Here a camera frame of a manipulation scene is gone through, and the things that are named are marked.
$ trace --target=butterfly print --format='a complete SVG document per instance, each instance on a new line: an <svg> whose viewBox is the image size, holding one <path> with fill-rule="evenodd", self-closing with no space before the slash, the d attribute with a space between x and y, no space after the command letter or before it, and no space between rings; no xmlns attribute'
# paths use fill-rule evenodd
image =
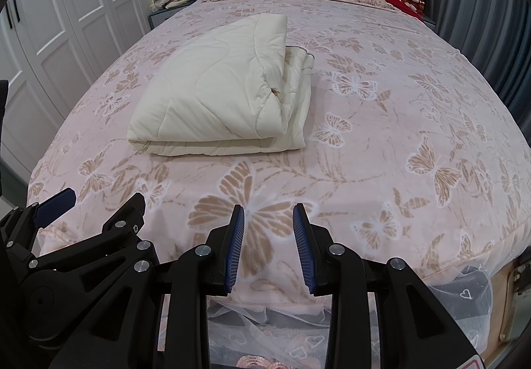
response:
<svg viewBox="0 0 531 369"><path fill-rule="evenodd" d="M387 68L387 65L379 60L373 59L374 62L369 62L367 65L376 69L376 71L383 71L384 68Z"/></svg>
<svg viewBox="0 0 531 369"><path fill-rule="evenodd" d="M351 228L365 240L369 251L378 251L383 239L397 241L402 236L402 228L389 202L383 203L378 218L355 222Z"/></svg>
<svg viewBox="0 0 531 369"><path fill-rule="evenodd" d="M513 174L512 177L509 177L509 171L507 171L507 168L505 167L505 164L502 162L500 157L498 157L498 164L500 165L501 186L503 188L503 192L505 192L506 194L514 192L518 207L520 207L520 177L517 174Z"/></svg>
<svg viewBox="0 0 531 369"><path fill-rule="evenodd" d="M446 206L451 198L451 189L463 179L463 174L456 168L440 167L435 160L435 153L429 138L422 136L418 152L413 153L406 162L406 170L413 174L433 176L435 194L439 207Z"/></svg>
<svg viewBox="0 0 531 369"><path fill-rule="evenodd" d="M378 82L372 81L354 81L350 77L341 73L332 73L333 89L334 92L340 95L349 95L355 92L362 100L373 101L378 95L376 95Z"/></svg>
<svg viewBox="0 0 531 369"><path fill-rule="evenodd" d="M486 142L487 136L485 135L485 127L483 125L475 125L474 122L472 122L472 119L463 112L461 112L461 116L463 117L468 132L472 134L477 133L477 135L480 136L481 141Z"/></svg>
<svg viewBox="0 0 531 369"><path fill-rule="evenodd" d="M415 80L417 84L421 87L424 87L427 92L431 93L439 101L444 102L444 94L450 93L443 84L435 80L435 78L429 76L428 74L416 74L410 75L410 78Z"/></svg>
<svg viewBox="0 0 531 369"><path fill-rule="evenodd" d="M341 133L352 131L352 125L349 121L332 113L327 113L326 120L327 122L321 125L322 130L312 134L310 140L328 144L328 146L335 147L336 149L343 147L344 139Z"/></svg>

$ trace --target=curtain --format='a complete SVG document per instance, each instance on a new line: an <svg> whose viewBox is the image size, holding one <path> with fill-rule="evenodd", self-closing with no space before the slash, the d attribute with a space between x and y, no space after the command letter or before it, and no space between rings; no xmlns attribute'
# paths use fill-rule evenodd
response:
<svg viewBox="0 0 531 369"><path fill-rule="evenodd" d="M531 144L531 8L527 0L429 0L435 32L483 74Z"/></svg>

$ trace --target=bolt head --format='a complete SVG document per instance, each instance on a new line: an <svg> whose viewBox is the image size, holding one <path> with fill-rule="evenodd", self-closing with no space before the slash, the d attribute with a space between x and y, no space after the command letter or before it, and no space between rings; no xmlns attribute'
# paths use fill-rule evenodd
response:
<svg viewBox="0 0 531 369"><path fill-rule="evenodd" d="M151 246L151 242L148 241L141 241L136 244L136 248L140 251L145 251Z"/></svg>
<svg viewBox="0 0 531 369"><path fill-rule="evenodd" d="M141 259L140 261L137 261L134 265L134 270L136 270L138 273L145 272L149 268L149 261L146 261L145 259Z"/></svg>
<svg viewBox="0 0 531 369"><path fill-rule="evenodd" d="M200 257L205 257L206 255L210 254L212 251L212 248L208 245L201 245L195 248L196 255Z"/></svg>
<svg viewBox="0 0 531 369"><path fill-rule="evenodd" d="M344 254L344 246L343 245L339 245L337 243L334 243L333 245L330 245L328 247L328 250L333 255L343 255Z"/></svg>
<svg viewBox="0 0 531 369"><path fill-rule="evenodd" d="M396 270L402 270L406 266L406 262L401 258L393 258L390 264Z"/></svg>

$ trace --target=bedspread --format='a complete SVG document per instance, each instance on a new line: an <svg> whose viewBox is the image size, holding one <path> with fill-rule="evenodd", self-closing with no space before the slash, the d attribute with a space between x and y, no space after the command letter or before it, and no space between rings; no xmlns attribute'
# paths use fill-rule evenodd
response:
<svg viewBox="0 0 531 369"><path fill-rule="evenodd" d="M306 148L230 157L137 152L127 125L164 60L188 38L259 13L288 17L288 45L315 55ZM240 304L296 305L304 285L291 210L360 256L404 258L442 280L464 264L490 274L530 241L531 153L481 74L418 20L328 0L198 1L121 56L68 116L29 185L29 203L64 187L75 208L38 238L43 252L98 233L136 191L140 237L176 259L245 208Z"/></svg>

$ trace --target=red sticker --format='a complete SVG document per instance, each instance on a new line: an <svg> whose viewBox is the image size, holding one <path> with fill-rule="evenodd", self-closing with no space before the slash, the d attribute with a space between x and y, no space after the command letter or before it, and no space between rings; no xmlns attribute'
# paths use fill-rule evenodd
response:
<svg viewBox="0 0 531 369"><path fill-rule="evenodd" d="M483 361L481 360L481 357L474 356L467 362L463 363L457 369L484 369L484 367L485 366L483 366Z"/></svg>

